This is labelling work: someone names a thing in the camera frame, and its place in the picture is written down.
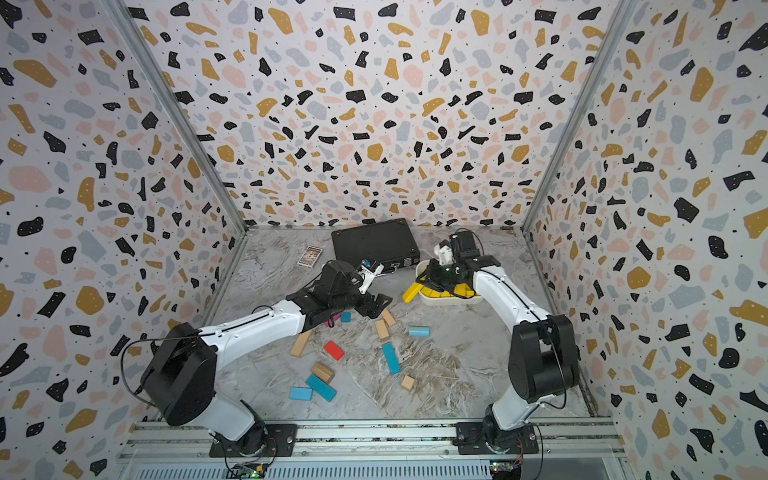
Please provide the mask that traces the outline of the white plastic bin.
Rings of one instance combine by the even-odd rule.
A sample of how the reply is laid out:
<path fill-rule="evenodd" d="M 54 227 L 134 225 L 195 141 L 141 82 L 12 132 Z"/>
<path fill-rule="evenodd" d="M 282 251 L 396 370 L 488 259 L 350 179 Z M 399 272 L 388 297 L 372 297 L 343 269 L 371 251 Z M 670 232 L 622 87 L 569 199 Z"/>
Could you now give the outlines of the white plastic bin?
<path fill-rule="evenodd" d="M 458 285 L 453 293 L 436 292 L 423 286 L 417 292 L 416 297 L 428 306 L 475 305 L 484 301 L 484 299 L 467 284 Z"/>

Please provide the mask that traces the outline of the large yellow block top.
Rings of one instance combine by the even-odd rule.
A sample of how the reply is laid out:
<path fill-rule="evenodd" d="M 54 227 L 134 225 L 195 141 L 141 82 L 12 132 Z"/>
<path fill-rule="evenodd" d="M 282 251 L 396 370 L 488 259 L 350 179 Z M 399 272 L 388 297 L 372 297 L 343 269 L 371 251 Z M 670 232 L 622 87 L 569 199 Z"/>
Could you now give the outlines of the large yellow block top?
<path fill-rule="evenodd" d="M 423 285 L 419 284 L 417 282 L 413 283 L 402 295 L 402 300 L 404 303 L 410 303 L 412 302 L 418 295 L 419 292 L 422 290 Z"/>

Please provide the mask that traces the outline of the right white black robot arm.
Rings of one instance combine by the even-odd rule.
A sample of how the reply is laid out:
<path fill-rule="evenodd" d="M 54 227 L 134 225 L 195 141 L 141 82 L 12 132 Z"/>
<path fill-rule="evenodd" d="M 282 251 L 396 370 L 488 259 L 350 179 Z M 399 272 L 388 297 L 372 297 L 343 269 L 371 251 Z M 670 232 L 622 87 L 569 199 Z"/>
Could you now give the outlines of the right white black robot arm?
<path fill-rule="evenodd" d="M 474 232 L 461 230 L 434 249 L 434 257 L 415 283 L 437 293 L 467 299 L 455 289 L 469 287 L 489 303 L 511 333 L 508 376 L 511 386 L 490 405 L 483 427 L 488 435 L 518 430 L 541 405 L 557 397 L 567 405 L 567 392 L 579 383 L 573 324 L 533 302 L 492 255 L 477 243 Z"/>

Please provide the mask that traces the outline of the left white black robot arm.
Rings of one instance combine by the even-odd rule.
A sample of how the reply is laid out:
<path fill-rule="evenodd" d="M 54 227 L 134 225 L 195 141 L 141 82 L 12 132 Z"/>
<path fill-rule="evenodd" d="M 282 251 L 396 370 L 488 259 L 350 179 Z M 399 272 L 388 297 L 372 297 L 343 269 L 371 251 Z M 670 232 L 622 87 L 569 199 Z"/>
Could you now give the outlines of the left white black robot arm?
<path fill-rule="evenodd" d="M 261 347 L 310 332 L 344 311 L 354 309 L 377 318 L 392 301 L 369 291 L 383 270 L 373 260 L 357 267 L 331 260 L 316 278 L 272 306 L 204 328 L 179 324 L 159 340 L 140 386 L 169 425 L 203 426 L 244 454 L 253 454 L 262 447 L 266 426 L 244 401 L 216 391 L 219 372 Z"/>

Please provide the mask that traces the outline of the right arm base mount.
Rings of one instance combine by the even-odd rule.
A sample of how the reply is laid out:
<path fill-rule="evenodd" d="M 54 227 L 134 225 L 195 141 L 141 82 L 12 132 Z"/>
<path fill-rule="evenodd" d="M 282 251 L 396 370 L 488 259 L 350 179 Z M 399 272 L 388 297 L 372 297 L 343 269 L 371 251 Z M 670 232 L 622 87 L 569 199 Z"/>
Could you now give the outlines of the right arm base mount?
<path fill-rule="evenodd" d="M 538 437 L 532 424 L 501 430 L 492 418 L 455 425 L 452 444 L 461 455 L 520 455 L 539 452 Z"/>

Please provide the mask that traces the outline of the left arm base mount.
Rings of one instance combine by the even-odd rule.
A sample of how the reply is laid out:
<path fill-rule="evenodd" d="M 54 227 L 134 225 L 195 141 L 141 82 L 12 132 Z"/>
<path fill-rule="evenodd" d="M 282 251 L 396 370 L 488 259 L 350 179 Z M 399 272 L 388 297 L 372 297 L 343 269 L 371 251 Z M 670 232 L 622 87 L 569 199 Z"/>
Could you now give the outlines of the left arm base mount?
<path fill-rule="evenodd" d="M 209 456 L 235 460 L 290 457 L 297 432 L 298 425 L 295 423 L 268 423 L 254 425 L 237 441 L 228 440 L 216 433 Z"/>

